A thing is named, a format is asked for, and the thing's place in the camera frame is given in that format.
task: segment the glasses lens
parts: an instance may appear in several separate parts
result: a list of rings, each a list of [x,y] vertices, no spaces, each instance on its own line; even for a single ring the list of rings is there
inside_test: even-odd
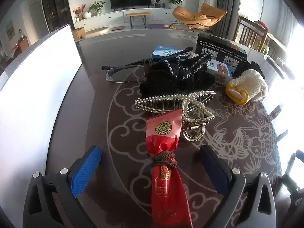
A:
[[[107,81],[112,82],[131,82],[139,81],[145,75],[143,66],[135,66],[134,68],[116,68],[109,70],[106,75]]]

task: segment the table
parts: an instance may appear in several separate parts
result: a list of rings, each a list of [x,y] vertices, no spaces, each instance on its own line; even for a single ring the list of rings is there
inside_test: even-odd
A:
[[[133,29],[134,17],[136,17],[136,16],[141,16],[143,24],[145,25],[145,27],[147,27],[147,20],[146,20],[147,15],[151,15],[151,13],[149,13],[149,12],[128,13],[128,14],[126,14],[126,17],[130,17],[130,26]]]
[[[83,156],[92,145],[102,149],[101,164],[85,193],[78,199],[97,227],[150,227],[150,172],[145,150],[145,118],[133,106],[139,97],[138,83],[115,84],[105,80],[102,65],[124,65],[149,57],[154,48],[166,45],[195,47],[197,33],[177,30],[116,32],[78,42],[83,65],[64,98],[50,143],[47,173],[56,173]],[[299,149],[303,100],[296,87],[283,80],[261,53],[244,47],[249,61],[260,64],[269,94],[258,103],[234,104],[223,86],[215,84],[215,98],[207,104],[215,119],[206,127],[203,140],[180,140],[175,151],[185,183],[194,228],[209,219],[222,196],[215,192],[198,162],[198,147],[208,143],[230,167],[245,173],[248,182],[265,171],[276,187],[292,153]],[[288,98],[297,98],[294,102]],[[277,216],[286,211],[288,193],[276,197]],[[231,223],[244,204],[242,196]]]

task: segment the black cardboard box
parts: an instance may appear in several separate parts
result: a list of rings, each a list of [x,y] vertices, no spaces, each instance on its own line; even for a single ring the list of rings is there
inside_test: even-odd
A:
[[[199,33],[196,54],[210,52],[212,58],[227,64],[233,76],[239,76],[240,69],[247,57],[246,51],[226,39],[221,39],[206,33]]]

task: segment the wooden bench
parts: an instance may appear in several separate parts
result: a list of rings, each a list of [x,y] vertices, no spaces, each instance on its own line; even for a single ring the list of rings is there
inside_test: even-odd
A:
[[[126,14],[126,17],[130,17],[130,26],[131,26],[132,29],[133,29],[133,24],[134,24],[134,17],[136,17],[136,16],[141,16],[142,22],[145,25],[145,28],[147,28],[147,20],[146,20],[147,15],[151,15],[151,13],[149,13],[149,12],[128,13],[128,14]]]

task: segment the red packet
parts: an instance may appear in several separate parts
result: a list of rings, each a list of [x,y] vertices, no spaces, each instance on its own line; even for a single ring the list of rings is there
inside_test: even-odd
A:
[[[183,181],[174,167],[177,161],[171,158],[181,133],[182,113],[178,109],[147,120],[146,147],[157,164],[152,174],[152,218],[159,227],[192,227]],[[165,156],[169,164],[163,164]]]

